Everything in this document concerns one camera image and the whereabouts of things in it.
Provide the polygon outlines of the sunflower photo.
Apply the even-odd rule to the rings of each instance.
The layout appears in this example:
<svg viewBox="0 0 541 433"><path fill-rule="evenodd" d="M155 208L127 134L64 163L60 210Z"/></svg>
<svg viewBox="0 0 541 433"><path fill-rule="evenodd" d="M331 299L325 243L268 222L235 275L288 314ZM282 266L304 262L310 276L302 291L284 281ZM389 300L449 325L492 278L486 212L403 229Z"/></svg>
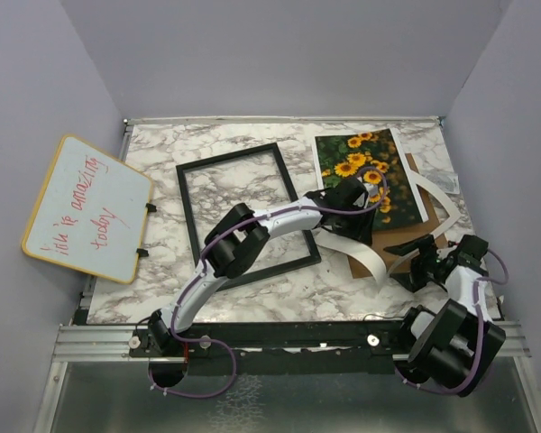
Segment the sunflower photo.
<svg viewBox="0 0 541 433"><path fill-rule="evenodd" d="M314 138L316 168L323 188L355 177L380 202L373 229L400 229L428 220L422 196L412 180L406 154L390 129L336 133Z"/></svg>

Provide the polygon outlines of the white mat board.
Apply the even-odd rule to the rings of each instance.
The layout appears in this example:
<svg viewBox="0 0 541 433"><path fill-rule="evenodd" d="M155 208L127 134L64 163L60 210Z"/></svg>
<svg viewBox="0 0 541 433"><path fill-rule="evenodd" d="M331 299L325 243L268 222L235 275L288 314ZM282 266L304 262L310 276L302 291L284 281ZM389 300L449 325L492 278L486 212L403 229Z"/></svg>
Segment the white mat board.
<svg viewBox="0 0 541 433"><path fill-rule="evenodd" d="M404 244L423 235L431 234L439 247L446 246L446 232L462 217L456 204L435 183L422 176L411 154L407 155L410 173L416 178L421 198L428 215L424 223L396 229L377 231L372 235L372 245L334 235L325 230L315 235L316 244L342 253L348 257L352 276L373 277L381 286L394 272L407 272L410 259L390 254L384 249L396 244Z"/></svg>

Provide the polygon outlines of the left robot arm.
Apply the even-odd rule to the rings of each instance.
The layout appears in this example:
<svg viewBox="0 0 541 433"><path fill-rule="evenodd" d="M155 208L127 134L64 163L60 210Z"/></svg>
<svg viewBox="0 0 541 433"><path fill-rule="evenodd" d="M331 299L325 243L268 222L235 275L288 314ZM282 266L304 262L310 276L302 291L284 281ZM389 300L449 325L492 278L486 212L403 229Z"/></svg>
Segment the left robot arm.
<svg viewBox="0 0 541 433"><path fill-rule="evenodd" d="M244 203L235 205L206 237L191 278L168 306L150 315L150 345L160 355L175 354L188 341L182 333L206 302L225 283L249 271L275 238L319 228L370 244L377 208L387 195L386 180L379 186L350 177L280 207L253 210Z"/></svg>

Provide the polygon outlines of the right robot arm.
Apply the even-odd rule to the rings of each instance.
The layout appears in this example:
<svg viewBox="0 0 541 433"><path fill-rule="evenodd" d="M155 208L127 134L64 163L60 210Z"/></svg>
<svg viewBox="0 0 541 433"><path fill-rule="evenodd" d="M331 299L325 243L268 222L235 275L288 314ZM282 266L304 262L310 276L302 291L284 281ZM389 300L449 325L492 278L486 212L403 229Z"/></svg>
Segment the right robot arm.
<svg viewBox="0 0 541 433"><path fill-rule="evenodd" d="M482 260L491 251L488 242L464 235L449 247L441 250L432 235L424 235L384 249L413 256L408 272L391 276L402 287L416 292L434 283L448 295L438 312L418 306L402 319L396 341L408 358L396 362L395 371L419 391L433 381L433 394L466 397L489 370L506 333L494 323L486 303L485 289L492 278Z"/></svg>

